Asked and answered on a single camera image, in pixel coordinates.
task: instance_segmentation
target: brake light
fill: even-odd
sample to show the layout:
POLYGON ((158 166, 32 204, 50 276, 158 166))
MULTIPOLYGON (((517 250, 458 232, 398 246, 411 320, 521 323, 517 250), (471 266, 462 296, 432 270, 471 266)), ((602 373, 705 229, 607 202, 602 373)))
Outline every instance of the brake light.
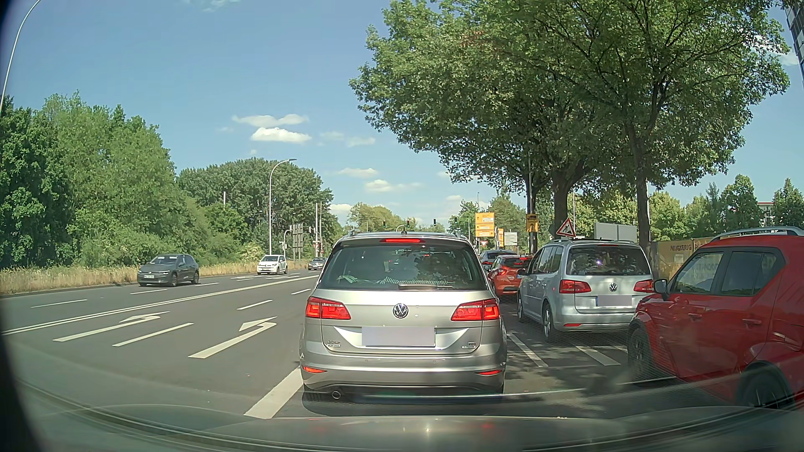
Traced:
POLYGON ((497 300, 490 298, 458 305, 453 313, 452 321, 466 322, 471 320, 497 320, 499 318, 500 308, 497 300))
POLYGON ((393 237, 390 239, 382 239, 380 240, 382 243, 424 243, 425 241, 422 239, 408 239, 407 237, 393 237))
POLYGON ((351 320, 349 310, 343 303, 316 297, 307 298, 305 315, 311 318, 328 318, 329 320, 351 320))
POLYGON ((647 292, 648 294, 652 294, 654 292, 653 280, 646 279, 645 281, 634 284, 634 292, 647 292))
POLYGON ((562 279, 558 289, 559 294, 583 294, 591 291, 592 288, 586 282, 571 279, 562 279))

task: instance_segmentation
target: rear window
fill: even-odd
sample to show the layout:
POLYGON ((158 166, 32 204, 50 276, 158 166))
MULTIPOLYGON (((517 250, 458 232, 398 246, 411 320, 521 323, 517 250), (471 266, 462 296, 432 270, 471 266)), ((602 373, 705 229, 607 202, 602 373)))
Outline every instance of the rear window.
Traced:
POLYGON ((330 257, 318 288, 485 290, 486 280, 477 255, 468 245, 363 244, 338 249, 330 257))
POLYGON ((510 267, 512 269, 521 269, 531 262, 530 257, 506 257, 502 259, 503 267, 510 267))
POLYGON ((648 275, 650 267, 642 250, 634 246, 584 245, 569 249, 567 274, 648 275))

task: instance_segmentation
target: silver car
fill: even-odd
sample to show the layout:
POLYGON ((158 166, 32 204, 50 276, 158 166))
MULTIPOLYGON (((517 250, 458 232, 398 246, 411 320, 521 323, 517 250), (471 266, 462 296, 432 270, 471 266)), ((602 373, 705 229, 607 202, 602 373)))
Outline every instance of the silver car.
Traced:
POLYGON ((547 341, 564 331, 627 330, 653 293, 645 253, 634 242, 554 240, 518 271, 517 317, 541 323, 547 341))
POLYGON ((502 393, 507 343, 471 243, 433 232, 353 232, 307 300, 307 392, 502 393))

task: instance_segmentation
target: blurred license plate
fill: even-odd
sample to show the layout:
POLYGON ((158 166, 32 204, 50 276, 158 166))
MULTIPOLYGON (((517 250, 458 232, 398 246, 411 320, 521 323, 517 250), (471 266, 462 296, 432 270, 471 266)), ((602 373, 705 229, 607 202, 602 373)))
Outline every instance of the blurred license plate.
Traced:
POLYGON ((364 347, 435 347, 431 327, 363 327, 364 347))
POLYGON ((597 306, 599 307, 621 307, 631 306, 630 295, 598 295, 597 306))

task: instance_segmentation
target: red suv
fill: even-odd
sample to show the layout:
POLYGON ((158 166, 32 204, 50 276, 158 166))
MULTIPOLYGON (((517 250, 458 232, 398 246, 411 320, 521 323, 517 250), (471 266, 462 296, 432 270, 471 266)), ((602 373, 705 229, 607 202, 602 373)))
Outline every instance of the red suv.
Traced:
POLYGON ((738 405, 804 401, 804 230, 726 232, 637 306, 634 380, 669 373, 738 405))

